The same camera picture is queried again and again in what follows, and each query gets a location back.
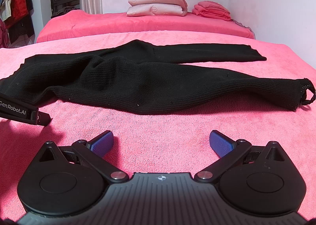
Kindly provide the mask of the folded pink blanket stack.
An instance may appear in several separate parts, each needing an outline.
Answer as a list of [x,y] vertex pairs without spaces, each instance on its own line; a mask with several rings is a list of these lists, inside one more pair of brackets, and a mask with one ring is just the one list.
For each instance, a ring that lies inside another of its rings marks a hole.
[[225,21],[231,20],[229,10],[213,1],[198,2],[194,5],[192,13],[205,18],[221,19]]

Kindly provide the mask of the hanging clothes rack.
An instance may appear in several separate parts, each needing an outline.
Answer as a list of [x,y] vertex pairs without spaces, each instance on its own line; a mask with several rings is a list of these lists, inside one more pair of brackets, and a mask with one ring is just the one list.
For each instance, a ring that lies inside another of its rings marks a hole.
[[1,48],[18,46],[21,38],[35,36],[32,0],[1,0]]

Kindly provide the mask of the lower pink pillow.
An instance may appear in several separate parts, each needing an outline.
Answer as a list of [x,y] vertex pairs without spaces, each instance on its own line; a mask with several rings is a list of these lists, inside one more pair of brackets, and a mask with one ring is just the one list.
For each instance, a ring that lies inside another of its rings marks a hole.
[[187,10],[174,4],[139,4],[129,7],[126,12],[128,17],[139,16],[185,16]]

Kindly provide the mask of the near pink bed blanket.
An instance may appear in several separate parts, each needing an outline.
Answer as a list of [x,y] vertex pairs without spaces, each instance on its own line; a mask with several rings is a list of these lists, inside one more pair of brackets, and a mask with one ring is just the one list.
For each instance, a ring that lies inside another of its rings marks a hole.
[[[134,39],[155,45],[181,43],[246,44],[266,57],[263,62],[217,63],[264,78],[308,78],[315,69],[290,47],[231,35],[153,31],[92,35],[1,49],[1,77],[13,74],[27,57],[36,54],[73,54],[113,48]],[[47,127],[1,119],[1,218],[19,219],[24,208],[17,196],[17,183],[45,141],[70,145],[90,140],[105,130],[113,132],[114,147],[105,159],[119,169],[135,172],[189,172],[195,174],[217,160],[209,134],[218,130],[254,145],[278,141],[306,182],[300,213],[315,217],[315,104],[295,112],[274,107],[250,95],[226,96],[172,115],[141,116],[117,110],[54,101],[41,107],[52,120]]]

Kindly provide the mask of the black knit pants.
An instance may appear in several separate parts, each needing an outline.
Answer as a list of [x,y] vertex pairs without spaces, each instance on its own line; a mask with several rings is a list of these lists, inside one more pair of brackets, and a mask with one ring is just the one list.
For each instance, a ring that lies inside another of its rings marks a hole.
[[133,40],[77,54],[38,54],[1,80],[1,92],[37,106],[55,97],[140,115],[168,114],[236,92],[255,94],[287,110],[312,103],[309,79],[258,78],[201,67],[202,62],[255,62],[265,57],[244,44],[155,46]]

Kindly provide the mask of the far pink bed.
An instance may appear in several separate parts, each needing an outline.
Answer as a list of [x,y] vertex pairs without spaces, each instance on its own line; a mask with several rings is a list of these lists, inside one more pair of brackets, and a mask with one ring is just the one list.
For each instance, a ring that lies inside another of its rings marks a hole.
[[234,35],[255,39],[248,27],[234,21],[224,21],[196,16],[141,16],[128,17],[125,13],[90,15],[82,10],[72,10],[52,18],[39,33],[37,43],[89,35],[142,32],[142,31],[194,31]]

